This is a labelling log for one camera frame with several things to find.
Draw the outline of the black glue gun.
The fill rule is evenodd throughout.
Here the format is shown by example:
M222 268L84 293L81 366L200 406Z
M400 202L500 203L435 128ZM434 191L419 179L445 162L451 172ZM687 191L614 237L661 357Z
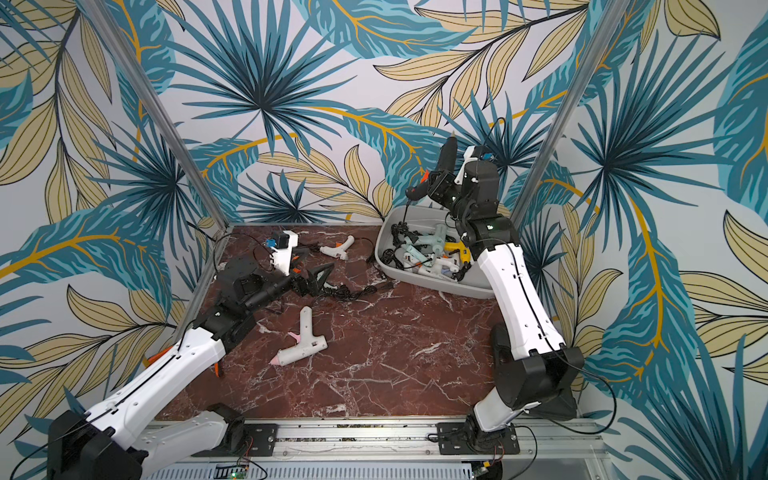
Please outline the black glue gun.
M451 202L447 195L454 188L455 165L457 161L458 140L450 136L439 152L439 158L435 169L427 173L427 176L415 187L406 189L406 198L409 201L418 201L429 197L439 205L447 207Z

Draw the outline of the yellow glue gun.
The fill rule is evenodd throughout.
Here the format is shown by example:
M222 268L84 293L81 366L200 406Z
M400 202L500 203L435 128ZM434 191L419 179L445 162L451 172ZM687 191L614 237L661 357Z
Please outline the yellow glue gun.
M462 264L470 264L472 255L470 250L460 241L446 242L444 244L444 255L450 256L457 254Z

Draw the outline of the mint green large glue gun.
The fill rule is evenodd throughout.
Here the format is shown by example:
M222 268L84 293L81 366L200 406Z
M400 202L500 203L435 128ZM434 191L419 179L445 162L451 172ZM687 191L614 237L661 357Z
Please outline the mint green large glue gun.
M413 266L432 267L437 258L445 253L448 228L438 224L432 234L420 234L411 230L405 222L392 227L395 249L401 249L408 255L408 262Z

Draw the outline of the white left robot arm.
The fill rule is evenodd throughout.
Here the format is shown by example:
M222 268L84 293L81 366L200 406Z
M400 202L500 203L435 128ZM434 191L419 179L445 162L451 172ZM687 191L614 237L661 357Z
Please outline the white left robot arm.
M217 276L218 301L200 313L155 363L84 414L67 411L48 432L49 479L139 479L202 451L239 453L249 444L237 411L215 404L147 438L155 416L255 326L256 311L301 286L293 269L265 271L238 258Z

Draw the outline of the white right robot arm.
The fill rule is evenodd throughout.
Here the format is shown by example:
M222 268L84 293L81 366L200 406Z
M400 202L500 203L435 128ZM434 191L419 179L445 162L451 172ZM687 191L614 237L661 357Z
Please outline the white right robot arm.
M543 307L518 232L498 212L498 184L490 161L468 161L457 174L454 161L441 160L420 185L455 219L503 316L491 335L494 387L467 420L475 435L496 433L524 411L556 398L584 364L582 352L567 346Z

